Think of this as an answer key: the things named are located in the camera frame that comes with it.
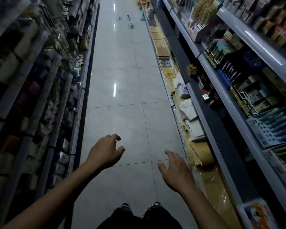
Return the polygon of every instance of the forearm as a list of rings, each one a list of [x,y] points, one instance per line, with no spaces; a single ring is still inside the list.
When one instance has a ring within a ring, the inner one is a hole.
[[[194,184],[184,188],[180,194],[194,216],[199,229],[229,229],[206,196]]]
[[[29,208],[7,223],[4,229],[42,228],[70,198],[75,200],[84,187],[98,174],[97,166],[82,164],[72,175],[46,193]]]

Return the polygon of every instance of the hand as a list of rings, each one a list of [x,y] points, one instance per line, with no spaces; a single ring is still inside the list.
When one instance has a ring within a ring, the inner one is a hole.
[[[165,150],[165,153],[168,155],[168,169],[162,162],[158,162],[158,168],[165,183],[179,194],[195,187],[192,173],[184,160],[169,150]]]
[[[121,140],[117,134],[100,138],[91,148],[86,163],[101,170],[116,164],[125,151],[123,146],[116,149],[117,140]]]

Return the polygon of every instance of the black pants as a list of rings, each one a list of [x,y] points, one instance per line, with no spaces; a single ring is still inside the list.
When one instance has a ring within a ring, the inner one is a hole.
[[[150,217],[143,219],[134,216],[131,211],[125,211],[120,208],[114,210],[112,215],[99,225],[97,229],[105,228],[172,228],[182,229],[179,222],[174,219],[170,213],[163,207],[153,209]]]

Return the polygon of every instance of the floor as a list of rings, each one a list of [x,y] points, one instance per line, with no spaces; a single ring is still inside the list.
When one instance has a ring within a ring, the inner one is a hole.
[[[142,216],[161,202],[183,228],[197,225],[157,166],[164,150],[185,158],[146,23],[135,0],[100,0],[88,108],[80,162],[100,137],[117,133],[121,160],[93,179],[74,205],[72,228],[94,229],[123,202]],[[130,29],[126,16],[134,23]]]

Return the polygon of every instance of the black sneaker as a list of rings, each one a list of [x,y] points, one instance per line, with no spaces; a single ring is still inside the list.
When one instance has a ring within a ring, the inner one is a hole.
[[[121,210],[126,210],[126,211],[130,211],[131,212],[131,208],[129,206],[128,203],[123,203],[120,207],[119,207]]]
[[[156,208],[159,208],[159,207],[162,208],[161,203],[160,203],[160,202],[157,202],[157,201],[154,202],[154,204],[150,205],[150,206],[145,210],[144,215],[143,215],[142,218],[143,218],[143,219],[144,219],[144,218],[149,218],[149,215],[150,215],[151,211],[154,210],[154,209],[156,209]]]

